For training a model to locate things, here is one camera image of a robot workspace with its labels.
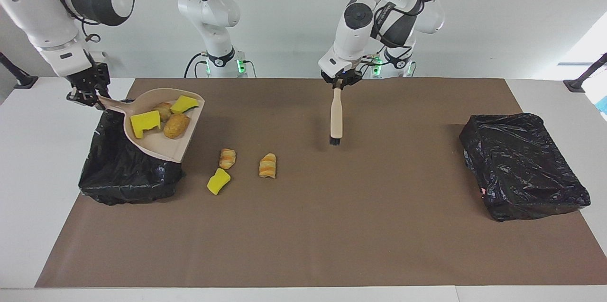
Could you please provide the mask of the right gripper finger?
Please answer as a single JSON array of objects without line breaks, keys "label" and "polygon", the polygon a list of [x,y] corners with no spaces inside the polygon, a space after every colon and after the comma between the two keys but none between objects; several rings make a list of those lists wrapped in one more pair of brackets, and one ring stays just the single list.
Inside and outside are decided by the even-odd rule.
[{"label": "right gripper finger", "polygon": [[82,91],[78,88],[72,88],[72,90],[68,92],[66,99],[80,105],[93,105],[93,93]]},{"label": "right gripper finger", "polygon": [[92,106],[97,110],[106,110],[106,106],[102,103],[101,97],[109,98],[108,84],[106,82],[90,83],[89,87],[91,94],[89,106]]}]

